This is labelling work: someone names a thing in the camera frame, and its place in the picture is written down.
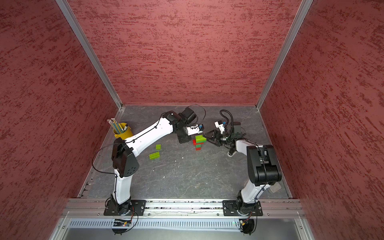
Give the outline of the red long lego brick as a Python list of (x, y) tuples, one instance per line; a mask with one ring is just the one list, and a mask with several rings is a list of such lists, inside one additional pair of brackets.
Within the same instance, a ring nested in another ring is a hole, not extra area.
[(201, 144), (204, 144), (204, 143), (197, 143), (196, 140), (193, 140), (193, 144), (194, 144), (194, 146), (196, 146), (196, 145), (201, 145)]

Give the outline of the lime long lego brick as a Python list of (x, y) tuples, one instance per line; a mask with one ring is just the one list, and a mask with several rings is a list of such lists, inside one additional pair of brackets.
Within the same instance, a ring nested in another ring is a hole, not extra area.
[(155, 159), (158, 159), (160, 158), (160, 152), (155, 152), (155, 153), (152, 153), (149, 155), (149, 159), (152, 161), (152, 160), (155, 160)]

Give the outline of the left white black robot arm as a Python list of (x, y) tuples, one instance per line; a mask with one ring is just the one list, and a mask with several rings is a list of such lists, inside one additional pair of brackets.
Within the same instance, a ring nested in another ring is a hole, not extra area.
[(178, 114), (168, 111), (140, 133), (125, 139), (119, 137), (114, 141), (112, 162), (115, 186), (112, 198), (117, 205), (127, 204), (131, 200), (132, 178), (140, 167), (137, 157), (147, 147), (169, 134), (176, 134), (180, 144), (188, 143), (193, 135), (201, 134), (204, 130), (203, 124), (192, 125), (195, 119), (197, 115), (189, 107)]

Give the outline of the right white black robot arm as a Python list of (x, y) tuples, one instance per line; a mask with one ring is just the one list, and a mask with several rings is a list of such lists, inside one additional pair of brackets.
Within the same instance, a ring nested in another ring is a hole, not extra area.
[(282, 180), (276, 151), (271, 145), (257, 145), (245, 138), (239, 122), (231, 125), (215, 122), (216, 129), (203, 134), (208, 142), (229, 149), (228, 156), (241, 153), (247, 157), (249, 180), (239, 191), (232, 208), (240, 215), (249, 215), (261, 210), (259, 198), (265, 190)]

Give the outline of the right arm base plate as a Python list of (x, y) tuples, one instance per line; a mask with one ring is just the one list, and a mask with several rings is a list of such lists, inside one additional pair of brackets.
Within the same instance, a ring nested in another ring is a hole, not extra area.
[(247, 204), (235, 200), (226, 200), (222, 203), (224, 216), (263, 216), (263, 210), (260, 202)]

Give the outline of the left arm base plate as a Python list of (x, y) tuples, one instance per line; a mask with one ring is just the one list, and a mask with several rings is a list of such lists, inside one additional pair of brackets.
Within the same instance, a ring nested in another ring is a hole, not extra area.
[(143, 216), (146, 203), (145, 200), (128, 200), (119, 205), (111, 198), (106, 201), (104, 216)]

